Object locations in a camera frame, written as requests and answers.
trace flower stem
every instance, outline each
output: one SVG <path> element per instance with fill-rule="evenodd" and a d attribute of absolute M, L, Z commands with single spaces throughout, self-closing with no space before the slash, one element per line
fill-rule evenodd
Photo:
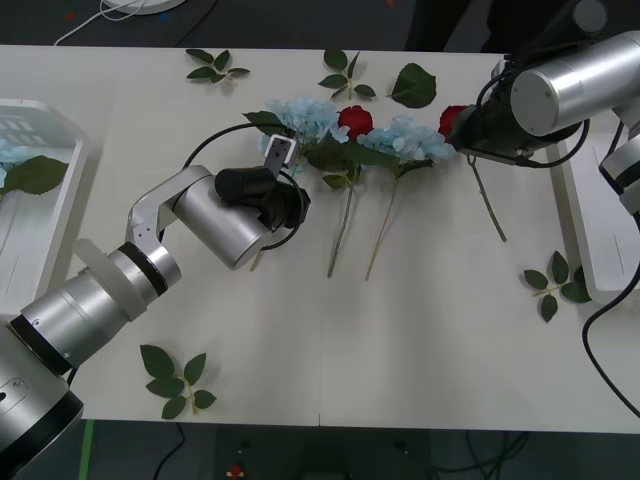
<path fill-rule="evenodd" d="M 393 207 L 393 202 L 396 199 L 396 191 L 398 189 L 399 181 L 400 181 L 400 177 L 395 176 L 393 179 L 393 190 L 391 190 L 391 200 L 389 201 L 389 208 L 387 209 L 387 214 L 384 217 L 384 222 L 382 222 L 382 229 L 380 229 L 380 235 L 378 235 L 378 241 L 376 242 L 376 247 L 373 249 L 373 255 L 371 255 L 371 261 L 369 262 L 369 269 L 367 270 L 367 276 L 364 277 L 365 280 L 369 280 L 369 277 L 371 276 L 371 270 L 373 270 L 373 262 L 376 261 L 378 250 L 380 250 L 380 245 L 382 243 L 382 236 L 384 235 L 384 231 L 387 228 L 387 222 L 389 221 L 389 216 L 391 215 L 391 207 Z"/>
<path fill-rule="evenodd" d="M 503 242 L 506 243 L 507 242 L 507 237 L 505 236 L 504 232 L 502 231 L 502 227 L 500 227 L 500 223 L 498 223 L 498 218 L 493 213 L 493 208 L 491 208 L 491 203 L 489 202 L 489 197 L 487 197 L 487 192 L 484 190 L 484 185 L 482 184 L 482 179 L 480 178 L 480 173 L 478 173 L 478 169 L 476 167 L 476 157 L 473 157 L 473 160 L 471 160 L 471 157 L 469 155 L 467 155 L 467 163 L 469 164 L 469 166 L 473 170 L 473 175 L 476 177 L 476 181 L 478 182 L 478 187 L 480 188 L 480 195 L 482 196 L 482 200 L 484 200 L 485 207 L 487 207 L 487 211 L 489 212 L 489 216 L 491 217 L 491 221 L 493 222 L 493 225 L 496 227 L 496 230 L 498 231 L 498 235 L 500 235 L 500 240 L 502 240 Z"/>
<path fill-rule="evenodd" d="M 327 272 L 327 278 L 331 278 L 333 275 L 333 269 L 336 266 L 336 260 L 338 259 L 338 250 L 340 249 L 340 242 L 342 241 L 342 236 L 344 235 L 344 231 L 347 228 L 347 222 L 349 221 L 349 212 L 351 211 L 351 199 L 353 198 L 353 182 L 349 181 L 349 196 L 347 197 L 347 207 L 344 209 L 344 217 L 342 219 L 342 228 L 340 228 L 340 234 L 338 235 L 338 240 L 336 240 L 336 244 L 333 247 L 333 255 L 331 255 L 331 263 L 329 264 L 329 272 Z"/>
<path fill-rule="evenodd" d="M 564 287 L 564 283 L 562 285 L 558 285 L 557 287 L 545 288 L 544 290 L 542 290 L 540 292 L 534 293 L 533 296 L 534 297 L 539 297 L 540 295 L 551 295 L 551 292 L 554 292 L 556 290 L 560 290 L 562 287 Z"/>
<path fill-rule="evenodd" d="M 191 384 L 184 377 L 178 376 L 178 378 L 184 382 L 185 387 L 187 387 L 187 390 L 189 390 L 189 400 L 191 400 L 191 411 L 193 412 L 194 415 L 197 415 L 198 407 L 196 407 L 196 397 L 193 394 L 193 388 L 191 388 Z"/>
<path fill-rule="evenodd" d="M 291 178 L 294 178 L 296 176 L 296 170 L 297 169 L 298 169 L 298 164 L 295 164 L 293 166 L 293 169 L 291 170 Z M 258 266 L 260 265 L 260 261 L 262 260 L 263 256 L 264 256 L 264 250 L 260 250 L 258 252 L 258 255 L 256 255 L 255 260 L 251 264 L 251 268 L 249 269 L 250 272 L 255 272 L 256 271 L 256 268 L 258 268 Z"/>

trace white plastic tray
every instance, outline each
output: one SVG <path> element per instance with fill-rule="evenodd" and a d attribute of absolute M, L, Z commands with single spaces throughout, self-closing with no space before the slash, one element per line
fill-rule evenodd
<path fill-rule="evenodd" d="M 611 144 L 617 118 L 607 114 L 595 120 L 584 146 L 564 165 L 563 172 L 587 289 L 594 301 L 605 304 L 633 277 L 640 261 L 640 234 L 598 170 Z M 573 148 L 578 136 L 579 133 L 558 145 L 553 158 Z M 625 129 L 618 146 L 626 139 Z M 640 301 L 638 288 L 629 300 Z"/>
<path fill-rule="evenodd" d="M 89 146 L 70 120 L 30 100 L 0 99 L 0 139 L 69 165 L 50 192 L 0 201 L 0 318 L 13 318 L 47 291 Z"/>

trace silver robotic arm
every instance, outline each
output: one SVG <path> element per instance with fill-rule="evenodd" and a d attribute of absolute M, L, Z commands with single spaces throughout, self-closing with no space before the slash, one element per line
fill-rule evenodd
<path fill-rule="evenodd" d="M 82 403 L 61 375 L 180 280 L 159 240 L 165 228 L 179 219 L 236 270 L 273 230 L 304 220 L 304 190 L 296 185 L 292 194 L 293 187 L 276 181 L 295 154 L 295 140 L 274 135 L 265 167 L 223 170 L 217 177 L 199 165 L 182 170 L 131 208 L 122 246 L 105 255 L 78 240 L 74 251 L 86 268 L 0 325 L 0 478 L 15 475 L 82 416 Z"/>

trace artificial leaf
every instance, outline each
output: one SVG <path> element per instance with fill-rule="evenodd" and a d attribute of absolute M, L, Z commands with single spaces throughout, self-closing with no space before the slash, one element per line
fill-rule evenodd
<path fill-rule="evenodd" d="M 570 282 L 563 285 L 560 293 L 567 299 L 576 303 L 587 303 L 591 301 L 587 286 L 580 282 Z"/>
<path fill-rule="evenodd" d="M 340 95 L 342 92 L 344 92 L 347 88 L 347 85 L 345 85 L 344 87 L 340 87 L 338 90 L 336 90 L 335 92 L 333 92 L 331 94 L 331 98 L 335 99 L 338 95 Z"/>
<path fill-rule="evenodd" d="M 387 153 L 372 150 L 356 142 L 342 144 L 344 156 L 356 165 L 372 165 L 396 171 L 400 160 Z"/>
<path fill-rule="evenodd" d="M 227 73 L 232 75 L 248 75 L 251 73 L 251 70 L 247 70 L 246 68 L 230 68 Z"/>
<path fill-rule="evenodd" d="M 415 63 L 400 71 L 390 97 L 407 108 L 422 108 L 436 98 L 436 77 Z"/>
<path fill-rule="evenodd" d="M 315 147 L 307 149 L 305 157 L 309 165 L 325 172 L 343 172 L 353 165 L 345 156 L 343 144 L 331 136 L 327 136 Z"/>
<path fill-rule="evenodd" d="M 358 61 L 358 57 L 360 56 L 360 52 L 356 53 L 356 56 L 353 57 L 351 63 L 349 64 L 349 68 L 347 69 L 347 77 L 353 77 L 353 69 L 356 68 L 356 62 Z"/>
<path fill-rule="evenodd" d="M 347 177 L 343 175 L 325 175 L 322 177 L 324 183 L 329 185 L 334 190 L 339 190 L 346 187 L 349 184 Z"/>
<path fill-rule="evenodd" d="M 277 124 L 282 125 L 282 122 L 280 121 L 278 116 L 272 112 L 266 112 L 263 110 L 261 112 L 243 113 L 243 115 L 251 123 L 273 123 L 276 125 Z M 274 135 L 276 133 L 282 133 L 282 128 L 278 128 L 278 127 L 256 127 L 256 128 L 260 130 L 262 133 L 264 133 L 265 135 L 269 135 L 269 136 Z"/>
<path fill-rule="evenodd" d="M 325 79 L 323 79 L 318 85 L 327 88 L 340 88 L 344 87 L 347 84 L 347 78 L 341 73 L 336 73 L 334 75 L 329 75 Z"/>
<path fill-rule="evenodd" d="M 558 285 L 566 282 L 569 278 L 569 264 L 558 251 L 553 252 L 553 257 L 551 257 L 551 273 L 554 282 Z"/>
<path fill-rule="evenodd" d="M 356 168 L 350 168 L 347 172 L 347 178 L 354 185 L 358 183 L 360 180 L 360 174 L 362 173 L 362 167 L 360 165 L 356 165 Z"/>
<path fill-rule="evenodd" d="M 223 73 L 214 73 L 213 75 L 211 75 L 211 83 L 218 83 L 220 80 L 224 79 L 225 77 L 226 75 Z"/>
<path fill-rule="evenodd" d="M 154 345 L 140 345 L 142 361 L 147 373 L 154 378 L 170 378 L 173 376 L 175 366 L 167 352 Z"/>
<path fill-rule="evenodd" d="M 342 50 L 325 50 L 324 63 L 334 70 L 341 72 L 347 67 L 347 56 Z"/>
<path fill-rule="evenodd" d="M 580 265 L 576 269 L 575 273 L 573 274 L 573 279 L 578 283 L 585 283 L 584 268 L 582 268 L 582 265 Z"/>
<path fill-rule="evenodd" d="M 4 179 L 0 195 L 21 190 L 31 195 L 42 195 L 56 188 L 67 172 L 68 165 L 53 158 L 39 155 L 12 168 Z"/>
<path fill-rule="evenodd" d="M 545 322 L 548 322 L 558 311 L 558 301 L 553 295 L 545 295 L 540 305 L 540 314 Z"/>
<path fill-rule="evenodd" d="M 544 275 L 537 270 L 525 270 L 524 271 L 524 279 L 527 281 L 529 285 L 538 290 L 544 290 L 549 285 L 549 280 Z"/>
<path fill-rule="evenodd" d="M 202 60 L 204 63 L 213 63 L 213 55 L 199 48 L 187 48 L 187 53 L 198 60 Z"/>
<path fill-rule="evenodd" d="M 187 78 L 209 78 L 212 75 L 217 75 L 216 71 L 211 67 L 196 68 L 193 72 L 187 75 Z"/>
<path fill-rule="evenodd" d="M 430 158 L 426 160 L 415 160 L 411 162 L 406 162 L 400 165 L 399 176 L 402 177 L 409 172 L 412 172 L 414 170 L 419 170 L 420 168 L 427 168 L 427 167 L 433 167 L 433 160 L 431 160 Z"/>
<path fill-rule="evenodd" d="M 182 393 L 184 382 L 176 377 L 156 378 L 147 384 L 147 390 L 163 398 L 173 398 Z"/>
<path fill-rule="evenodd" d="M 376 92 L 374 92 L 373 88 L 371 88 L 369 85 L 356 85 L 356 88 L 354 88 L 353 91 L 364 98 L 373 98 L 376 96 Z"/>
<path fill-rule="evenodd" d="M 187 379 L 187 382 L 195 385 L 204 371 L 204 364 L 206 362 L 207 354 L 202 353 L 187 363 L 187 366 L 184 367 L 184 378 Z"/>
<path fill-rule="evenodd" d="M 229 63 L 230 58 L 231 58 L 231 54 L 229 53 L 229 50 L 225 50 L 220 55 L 218 55 L 218 58 L 216 58 L 215 61 L 213 62 L 213 66 L 216 67 L 216 70 L 220 72 L 224 70 L 224 67 L 227 66 L 227 63 Z"/>
<path fill-rule="evenodd" d="M 196 407 L 201 410 L 209 408 L 211 405 L 213 405 L 213 402 L 217 400 L 212 393 L 207 392 L 206 390 L 198 390 L 193 394 L 193 397 Z"/>
<path fill-rule="evenodd" d="M 186 404 L 187 399 L 182 395 L 172 398 L 164 405 L 164 408 L 162 409 L 162 418 L 165 420 L 173 420 L 182 413 Z"/>

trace white table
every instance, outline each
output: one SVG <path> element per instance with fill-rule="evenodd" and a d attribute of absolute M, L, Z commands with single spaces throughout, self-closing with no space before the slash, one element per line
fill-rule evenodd
<path fill-rule="evenodd" d="M 252 70 L 235 89 L 190 84 L 184 77 L 196 64 L 181 50 L 0 48 L 0 95 L 59 108 L 97 145 L 99 162 L 87 169 L 59 258 L 62 277 L 82 267 L 68 263 L 74 238 L 117 248 L 130 206 L 212 132 L 270 98 L 331 93 L 317 86 L 327 74 L 321 52 L 232 54 L 236 66 Z M 402 66 L 420 63 L 438 78 L 432 105 L 408 111 L 381 98 L 367 108 L 377 125 L 409 113 L 437 127 L 446 106 L 475 101 L 498 58 L 363 52 L 356 75 L 383 94 Z M 256 131 L 225 137 L 198 161 L 213 172 L 256 165 L 257 138 Z M 545 324 L 519 280 L 524 268 L 544 268 L 554 250 L 575 251 L 551 175 L 483 160 L 478 167 L 508 243 L 459 158 L 403 180 L 401 208 L 369 282 L 364 273 L 390 191 L 382 174 L 367 173 L 358 191 L 331 280 L 326 269 L 345 196 L 313 173 L 300 177 L 312 198 L 306 223 L 255 273 L 227 271 L 186 228 L 171 227 L 166 244 L 183 280 L 80 369 L 73 390 L 85 416 L 160 418 L 163 400 L 145 390 L 138 350 L 151 343 L 182 363 L 209 355 L 202 386 L 219 401 L 182 421 L 640 432 L 583 351 L 580 329 L 593 307 L 560 301 Z M 592 339 L 603 367 L 638 404 L 633 316 L 610 315 Z"/>

